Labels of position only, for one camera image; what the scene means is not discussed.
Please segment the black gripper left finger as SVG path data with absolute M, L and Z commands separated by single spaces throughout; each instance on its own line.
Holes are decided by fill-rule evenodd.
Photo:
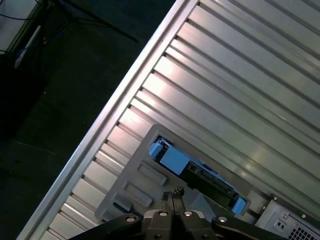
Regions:
M 161 209 L 149 210 L 143 217 L 127 213 L 87 231 L 88 240 L 170 240 L 173 210 L 166 206 L 173 194 L 163 192 Z

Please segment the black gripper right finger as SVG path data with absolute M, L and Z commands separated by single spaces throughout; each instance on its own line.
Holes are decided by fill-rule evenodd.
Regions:
M 173 192 L 173 209 L 187 240 L 282 240 L 283 237 L 232 216 L 220 215 L 211 221 L 187 210 L 185 190 L 177 186 Z

